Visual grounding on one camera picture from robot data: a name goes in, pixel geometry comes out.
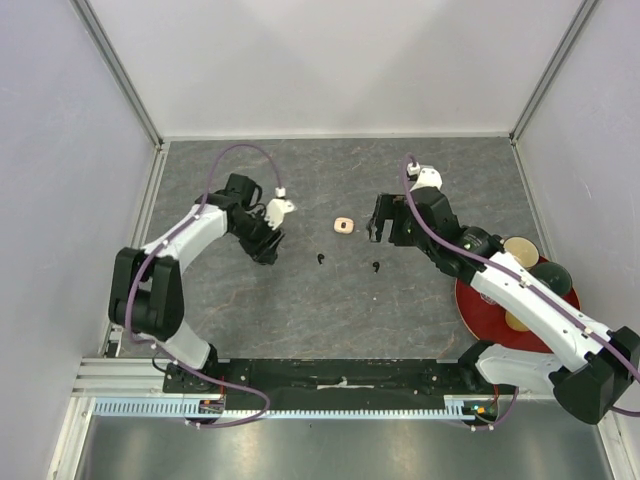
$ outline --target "metal frame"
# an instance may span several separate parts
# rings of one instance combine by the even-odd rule
[[[131,239],[129,245],[133,248],[141,247],[144,244],[144,240],[151,224],[151,215],[153,213],[153,207],[158,197],[158,190],[160,189],[160,181],[162,180],[162,173],[164,172],[164,166],[167,163],[167,156],[169,155],[170,143],[164,143],[161,147],[156,148],[156,154],[153,157],[151,168],[149,169],[149,175],[147,185],[140,199],[138,206],[138,216],[131,233]],[[110,344],[117,344],[117,353],[120,351],[120,338],[122,337],[122,329],[115,326],[109,321],[106,313],[102,319],[103,323],[103,342],[98,348],[98,355],[104,355],[107,352]]]
[[[560,68],[566,61],[571,49],[576,43],[580,32],[582,32],[585,24],[591,17],[591,14],[594,12],[595,7],[600,3],[600,0],[582,0],[582,3],[578,7],[577,12],[573,16],[569,27],[565,31],[562,39],[556,51],[553,53],[551,60],[547,64],[538,84],[533,89],[533,93],[531,97],[527,101],[527,104],[524,107],[524,110],[520,114],[520,117],[516,121],[513,130],[511,131],[511,139],[514,141],[518,141],[520,137],[522,137],[522,133],[525,128],[529,124],[531,117],[538,109],[538,105],[542,102],[545,97],[549,87],[553,83],[553,80],[558,75]]]
[[[446,130],[442,132],[351,132],[351,133],[289,133],[278,135],[167,135],[164,140],[167,142],[198,142],[198,141],[231,141],[231,140],[322,140],[322,139],[366,139],[366,138],[508,138],[510,132],[505,130],[469,131],[456,132]]]
[[[71,0],[71,3],[74,5],[80,19],[85,24],[98,50],[105,59],[123,95],[134,109],[147,135],[158,147],[149,172],[149,180],[140,203],[139,215],[131,236],[131,245],[140,246],[144,241],[151,220],[160,179],[167,159],[168,145],[163,144],[162,137],[115,53],[89,0]],[[554,258],[555,255],[543,218],[537,210],[537,203],[528,183],[526,167],[518,149],[518,140],[521,138],[538,106],[543,101],[553,80],[566,61],[580,32],[583,30],[598,3],[599,0],[582,1],[509,135],[527,199],[532,208],[536,229],[542,241],[543,252],[549,258]],[[99,351],[100,355],[104,353],[110,343],[119,343],[121,337],[121,330],[119,328],[111,328],[106,316],[104,320],[105,341]],[[167,360],[163,359],[157,360],[160,366],[166,366],[167,362]],[[98,400],[100,398],[107,398],[107,402],[111,401],[115,403],[118,403],[118,399],[124,403],[126,403],[127,400],[138,399],[140,403],[150,405],[157,405],[159,404],[157,402],[162,403],[163,401],[175,403],[181,400],[183,402],[190,401],[194,398],[219,398],[218,395],[209,395],[208,397],[201,395],[167,395],[162,392],[163,380],[163,374],[153,369],[149,359],[84,359],[74,384],[70,404],[47,478],[51,480],[75,478],[82,457],[82,449],[87,441],[90,421],[95,411],[96,402],[101,401]],[[472,400],[476,399],[476,397],[465,397],[465,399]],[[534,399],[534,397],[523,395],[523,399]],[[640,478],[637,467],[632,460],[633,453],[624,440],[624,434],[622,433],[624,428],[619,424],[616,415],[607,414],[598,425],[598,429],[614,478],[616,480]]]
[[[104,58],[107,67],[111,71],[113,78],[116,83],[120,87],[122,94],[127,99],[127,102],[133,108],[136,116],[140,120],[142,127],[144,128],[147,136],[156,146],[161,146],[163,143],[162,136],[158,129],[153,123],[149,112],[142,103],[140,99],[140,95],[136,91],[127,71],[125,70],[122,62],[118,58],[113,45],[109,41],[109,37],[107,36],[100,20],[98,20],[98,16],[96,15],[95,10],[91,6],[89,0],[70,0],[71,4],[74,6],[80,20],[84,23],[87,32],[91,36],[93,42],[95,43],[98,51]]]

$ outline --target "gray floor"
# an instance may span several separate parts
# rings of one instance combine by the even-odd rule
[[[440,170],[443,192],[462,223],[538,242],[505,138],[257,143],[278,162],[298,211],[286,219],[274,266],[254,264],[228,236],[185,273],[186,320],[222,357],[456,358],[473,343],[450,278],[417,249],[368,241],[364,227],[376,196],[401,191],[398,160],[407,152]],[[150,239],[186,214],[213,157],[228,144],[171,145]],[[273,174],[256,152],[231,154],[215,187],[231,172],[252,177],[272,197]],[[355,220],[352,235],[333,231],[338,216]],[[318,253],[326,257],[322,266]],[[149,350],[125,339],[122,355],[149,356]]]
[[[427,420],[92,420],[78,480],[612,480],[597,428],[518,401],[494,432]]]

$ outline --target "white wall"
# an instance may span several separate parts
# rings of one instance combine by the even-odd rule
[[[600,2],[521,141],[585,311],[640,332],[640,3]],[[623,406],[640,410],[640,388]],[[640,419],[629,426],[640,452]]]
[[[92,0],[165,136],[508,132],[580,0]]]
[[[153,158],[71,4],[0,2],[0,477],[44,478]]]

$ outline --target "red plate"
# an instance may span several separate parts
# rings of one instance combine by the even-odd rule
[[[546,261],[540,257],[538,263]],[[489,305],[473,288],[456,280],[455,292],[462,321],[477,339],[528,352],[552,353],[533,332],[517,332],[509,327],[504,319],[505,309],[500,305]],[[580,300],[573,288],[564,300],[580,309]]]

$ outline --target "metal floor panel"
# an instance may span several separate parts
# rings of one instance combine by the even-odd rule
[[[437,421],[267,420],[197,431],[95,417],[78,480],[610,480],[598,431],[519,401],[494,432]]]

